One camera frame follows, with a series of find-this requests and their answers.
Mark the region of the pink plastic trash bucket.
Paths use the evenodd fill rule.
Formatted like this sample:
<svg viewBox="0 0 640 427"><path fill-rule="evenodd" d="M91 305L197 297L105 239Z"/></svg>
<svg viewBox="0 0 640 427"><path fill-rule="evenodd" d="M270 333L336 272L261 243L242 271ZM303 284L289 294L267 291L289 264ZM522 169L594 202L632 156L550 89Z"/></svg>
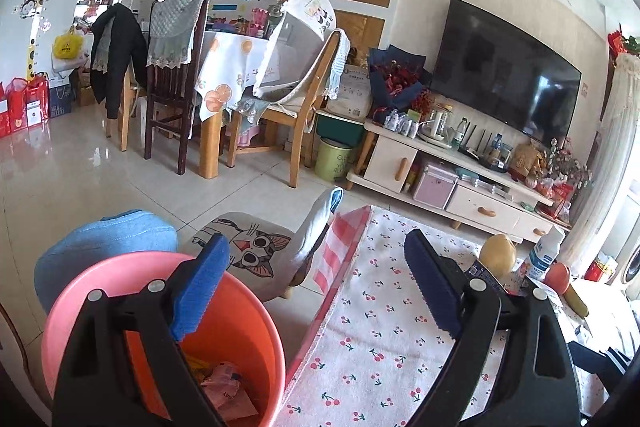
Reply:
<svg viewBox="0 0 640 427"><path fill-rule="evenodd" d="M91 265L66 285L48 312L41 340L41 367L50 393L54 392L68 337L82 302L99 288L107 296L141 291L152 280L168 279L185 254L139 251ZM270 314L236 277L224 273L198 330L180 347L187 355L210 365L230 362L239 369L243 389L258 413L232 421L233 426L272 426L280 410L285 358Z"/></svg>

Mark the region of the dark blue carton box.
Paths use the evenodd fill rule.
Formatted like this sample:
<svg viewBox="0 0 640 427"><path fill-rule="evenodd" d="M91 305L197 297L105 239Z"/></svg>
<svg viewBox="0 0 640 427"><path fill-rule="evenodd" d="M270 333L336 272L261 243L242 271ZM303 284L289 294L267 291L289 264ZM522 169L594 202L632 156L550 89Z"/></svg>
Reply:
<svg viewBox="0 0 640 427"><path fill-rule="evenodd" d="M506 295L506 290L502 284L491 274L480 260L475 259L473 261L469 269L466 270L466 275L470 279L480 279L490 286L496 293Z"/></svg>

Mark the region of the yellow banana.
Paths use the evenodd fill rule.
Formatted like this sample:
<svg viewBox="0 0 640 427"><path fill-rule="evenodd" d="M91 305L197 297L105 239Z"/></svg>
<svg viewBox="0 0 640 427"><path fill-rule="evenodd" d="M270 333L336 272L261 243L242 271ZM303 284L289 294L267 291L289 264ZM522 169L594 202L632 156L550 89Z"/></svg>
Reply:
<svg viewBox="0 0 640 427"><path fill-rule="evenodd" d="M585 319L589 315L589 309L587 305L584 303L584 300L580 298L575 291L575 288L572 284L568 285L566 291L564 291L563 299L567 303L567 306L573 310L573 312L578 315L581 319Z"/></svg>

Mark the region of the red apple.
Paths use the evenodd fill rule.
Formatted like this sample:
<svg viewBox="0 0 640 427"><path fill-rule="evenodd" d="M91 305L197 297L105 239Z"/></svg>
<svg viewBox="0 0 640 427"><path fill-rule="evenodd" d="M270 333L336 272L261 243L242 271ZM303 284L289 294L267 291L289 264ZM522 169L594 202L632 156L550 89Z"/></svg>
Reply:
<svg viewBox="0 0 640 427"><path fill-rule="evenodd" d="M570 269L562 262L554 262L544 276L544 283L563 296L570 286Z"/></svg>

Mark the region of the white blue milk bottle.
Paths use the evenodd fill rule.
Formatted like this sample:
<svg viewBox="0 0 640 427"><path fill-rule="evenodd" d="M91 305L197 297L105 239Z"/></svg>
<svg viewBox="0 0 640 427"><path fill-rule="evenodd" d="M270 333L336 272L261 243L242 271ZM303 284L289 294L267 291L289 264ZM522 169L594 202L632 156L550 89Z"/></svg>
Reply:
<svg viewBox="0 0 640 427"><path fill-rule="evenodd" d="M556 225L539 239L529 251L524 263L524 273L532 280L541 281L559 254L565 232Z"/></svg>

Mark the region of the yellow round pear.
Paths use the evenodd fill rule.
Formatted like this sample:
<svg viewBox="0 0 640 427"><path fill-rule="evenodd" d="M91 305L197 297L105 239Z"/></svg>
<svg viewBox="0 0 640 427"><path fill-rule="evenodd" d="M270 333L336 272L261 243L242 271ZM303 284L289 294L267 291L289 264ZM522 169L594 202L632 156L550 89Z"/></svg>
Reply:
<svg viewBox="0 0 640 427"><path fill-rule="evenodd" d="M502 279L512 272L516 261L516 249L508 236L490 236L480 250L480 263L496 279Z"/></svg>

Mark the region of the blue denim knee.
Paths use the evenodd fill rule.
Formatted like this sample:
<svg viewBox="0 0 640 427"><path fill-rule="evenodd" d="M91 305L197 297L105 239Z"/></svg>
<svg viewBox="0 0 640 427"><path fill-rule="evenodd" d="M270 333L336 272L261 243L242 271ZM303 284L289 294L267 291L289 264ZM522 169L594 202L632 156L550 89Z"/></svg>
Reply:
<svg viewBox="0 0 640 427"><path fill-rule="evenodd" d="M128 210L81 225L45 251L34 270L35 292L44 312L78 275L96 263L137 251L176 251L177 230L154 213Z"/></svg>

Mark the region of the washing machine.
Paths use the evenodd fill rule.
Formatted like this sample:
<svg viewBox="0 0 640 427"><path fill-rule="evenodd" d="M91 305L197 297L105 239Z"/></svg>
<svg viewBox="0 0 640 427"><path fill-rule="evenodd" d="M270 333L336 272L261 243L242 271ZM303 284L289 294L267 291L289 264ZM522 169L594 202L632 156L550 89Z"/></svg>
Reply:
<svg viewBox="0 0 640 427"><path fill-rule="evenodd" d="M639 246L634 246L623 268L618 274L618 285L622 288L628 300L639 299L640 293L640 251Z"/></svg>

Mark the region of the cherry print tablecloth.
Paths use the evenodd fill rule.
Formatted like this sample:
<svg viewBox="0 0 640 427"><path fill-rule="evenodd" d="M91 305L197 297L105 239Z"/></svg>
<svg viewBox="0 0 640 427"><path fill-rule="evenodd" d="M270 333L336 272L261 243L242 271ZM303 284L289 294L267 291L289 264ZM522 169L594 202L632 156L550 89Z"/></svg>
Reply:
<svg viewBox="0 0 640 427"><path fill-rule="evenodd" d="M326 295L288 370L278 426L402 426L454 344L439 329L404 255L419 229L468 269L480 242L375 206L340 213L314 281Z"/></svg>

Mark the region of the white tv cabinet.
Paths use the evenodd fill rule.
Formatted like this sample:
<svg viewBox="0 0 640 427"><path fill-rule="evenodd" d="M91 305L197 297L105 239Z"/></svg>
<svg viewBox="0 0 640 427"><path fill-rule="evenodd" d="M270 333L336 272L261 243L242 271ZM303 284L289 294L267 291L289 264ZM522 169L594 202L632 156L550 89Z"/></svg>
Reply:
<svg viewBox="0 0 640 427"><path fill-rule="evenodd" d="M535 243L553 227L570 227L542 210L552 200L454 150L390 131L368 120L347 186L368 188L447 218L456 229L467 225L502 233L515 243Z"/></svg>

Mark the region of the pink storage box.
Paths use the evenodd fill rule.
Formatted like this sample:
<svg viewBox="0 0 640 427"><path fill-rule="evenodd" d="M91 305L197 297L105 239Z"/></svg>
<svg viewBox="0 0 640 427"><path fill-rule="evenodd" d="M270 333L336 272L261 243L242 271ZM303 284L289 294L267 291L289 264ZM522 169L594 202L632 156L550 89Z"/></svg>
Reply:
<svg viewBox="0 0 640 427"><path fill-rule="evenodd" d="M459 177L454 171L448 170L434 162L427 162L414 184L413 199L424 205L444 209L454 193Z"/></svg>

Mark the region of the clear electric kettle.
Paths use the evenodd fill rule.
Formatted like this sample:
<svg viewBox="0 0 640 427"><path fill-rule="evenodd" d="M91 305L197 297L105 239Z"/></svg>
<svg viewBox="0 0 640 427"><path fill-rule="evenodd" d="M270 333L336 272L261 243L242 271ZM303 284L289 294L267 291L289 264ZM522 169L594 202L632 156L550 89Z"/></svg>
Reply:
<svg viewBox="0 0 640 427"><path fill-rule="evenodd" d="M450 104L437 104L427 120L420 124L418 137L425 141L449 145L454 133L448 126L448 119L451 115L452 106Z"/></svg>

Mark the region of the red gift bag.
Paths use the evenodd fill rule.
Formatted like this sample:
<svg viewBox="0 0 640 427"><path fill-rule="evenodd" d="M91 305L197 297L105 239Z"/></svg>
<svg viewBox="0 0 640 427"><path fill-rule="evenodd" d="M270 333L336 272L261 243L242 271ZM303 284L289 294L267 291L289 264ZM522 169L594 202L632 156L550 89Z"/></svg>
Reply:
<svg viewBox="0 0 640 427"><path fill-rule="evenodd" d="M37 75L32 80L13 78L6 88L12 133L45 124L49 120L49 81Z"/></svg>

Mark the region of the green waste bin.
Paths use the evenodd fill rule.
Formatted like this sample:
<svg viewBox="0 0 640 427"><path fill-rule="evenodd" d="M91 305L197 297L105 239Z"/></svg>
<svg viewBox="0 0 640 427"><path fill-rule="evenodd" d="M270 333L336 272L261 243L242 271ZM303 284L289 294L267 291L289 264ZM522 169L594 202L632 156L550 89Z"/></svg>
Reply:
<svg viewBox="0 0 640 427"><path fill-rule="evenodd" d="M326 182L344 178L355 149L343 143L322 138L320 140L314 174Z"/></svg>

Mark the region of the black flat television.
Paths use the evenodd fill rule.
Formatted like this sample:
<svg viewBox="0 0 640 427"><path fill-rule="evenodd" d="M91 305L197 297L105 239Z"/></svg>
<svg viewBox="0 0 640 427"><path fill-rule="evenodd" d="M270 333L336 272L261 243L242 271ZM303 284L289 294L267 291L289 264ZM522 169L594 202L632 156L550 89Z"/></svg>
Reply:
<svg viewBox="0 0 640 427"><path fill-rule="evenodd" d="M524 30L450 0L431 88L541 144L567 137L582 73Z"/></svg>

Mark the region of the light wooden chair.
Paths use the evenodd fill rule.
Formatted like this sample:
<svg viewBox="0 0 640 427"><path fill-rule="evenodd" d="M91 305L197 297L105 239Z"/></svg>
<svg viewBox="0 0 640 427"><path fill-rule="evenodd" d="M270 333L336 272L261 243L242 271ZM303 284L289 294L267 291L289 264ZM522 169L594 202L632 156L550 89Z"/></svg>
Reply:
<svg viewBox="0 0 640 427"><path fill-rule="evenodd" d="M309 166L312 159L312 139L306 138L306 134L314 130L314 115L326 98L324 89L329 87L331 67L337 58L338 46L344 41L346 38L342 38L338 30L332 31L307 76L285 95L283 102L262 101L260 98L239 101L230 121L229 168L235 166L239 155L279 150L279 128L287 127L292 132L288 185L297 187L300 164L303 162ZM243 122L259 124L262 120L265 121L264 144L241 148L238 141Z"/></svg>

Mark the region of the white sack bag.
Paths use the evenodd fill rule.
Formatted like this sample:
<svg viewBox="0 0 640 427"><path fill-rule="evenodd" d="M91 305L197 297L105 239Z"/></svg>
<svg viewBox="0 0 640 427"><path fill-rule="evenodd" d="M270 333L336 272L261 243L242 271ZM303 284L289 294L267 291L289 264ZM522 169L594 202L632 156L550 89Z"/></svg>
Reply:
<svg viewBox="0 0 640 427"><path fill-rule="evenodd" d="M371 106L372 94L367 69L346 65L337 98L326 103L326 110L336 116L363 121Z"/></svg>

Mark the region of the black hanging jacket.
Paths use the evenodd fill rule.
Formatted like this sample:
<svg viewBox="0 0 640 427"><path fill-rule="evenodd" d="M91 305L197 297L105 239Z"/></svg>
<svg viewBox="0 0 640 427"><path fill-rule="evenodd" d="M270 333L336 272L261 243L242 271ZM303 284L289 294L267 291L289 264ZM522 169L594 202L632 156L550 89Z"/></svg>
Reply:
<svg viewBox="0 0 640 427"><path fill-rule="evenodd" d="M134 13L121 3L110 6L91 26L90 84L96 103L105 103L106 118L118 118L125 72L134 69L134 80L148 85L148 44Z"/></svg>

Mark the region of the yellow bag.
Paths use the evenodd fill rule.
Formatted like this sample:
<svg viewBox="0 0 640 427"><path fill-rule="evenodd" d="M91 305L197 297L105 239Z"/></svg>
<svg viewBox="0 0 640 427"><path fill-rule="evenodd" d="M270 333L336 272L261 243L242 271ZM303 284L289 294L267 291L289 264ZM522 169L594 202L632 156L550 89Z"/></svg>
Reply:
<svg viewBox="0 0 640 427"><path fill-rule="evenodd" d="M83 47L84 37L70 28L54 39L52 53L57 60L71 61L76 60Z"/></svg>

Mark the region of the dark blue flower bouquet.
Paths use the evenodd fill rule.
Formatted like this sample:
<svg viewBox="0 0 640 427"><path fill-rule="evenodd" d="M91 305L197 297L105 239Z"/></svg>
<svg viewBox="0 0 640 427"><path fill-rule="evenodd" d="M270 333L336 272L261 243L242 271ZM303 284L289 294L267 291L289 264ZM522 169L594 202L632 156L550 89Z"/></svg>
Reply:
<svg viewBox="0 0 640 427"><path fill-rule="evenodd" d="M424 68L426 57L390 44L369 50L368 69L372 96L369 118L383 124L393 112L414 110L425 119L435 103L432 74Z"/></svg>

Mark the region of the dining table with cloth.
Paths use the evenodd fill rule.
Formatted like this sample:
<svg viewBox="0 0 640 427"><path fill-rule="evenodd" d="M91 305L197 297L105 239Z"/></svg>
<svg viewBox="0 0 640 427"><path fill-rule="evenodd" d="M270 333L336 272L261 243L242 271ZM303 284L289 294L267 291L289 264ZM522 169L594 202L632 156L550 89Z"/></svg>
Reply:
<svg viewBox="0 0 640 427"><path fill-rule="evenodd" d="M253 86L269 48L267 39L206 31L195 88L201 98L200 176L218 176L222 116L235 109L246 88Z"/></svg>

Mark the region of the dark wooden chair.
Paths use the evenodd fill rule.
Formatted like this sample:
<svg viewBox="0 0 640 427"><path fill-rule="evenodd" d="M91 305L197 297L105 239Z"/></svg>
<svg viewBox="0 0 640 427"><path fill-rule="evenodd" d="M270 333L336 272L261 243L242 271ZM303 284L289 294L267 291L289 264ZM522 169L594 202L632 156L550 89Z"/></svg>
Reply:
<svg viewBox="0 0 640 427"><path fill-rule="evenodd" d="M157 1L150 16L143 157L152 157L156 130L175 135L179 140L180 176L186 172L208 2Z"/></svg>

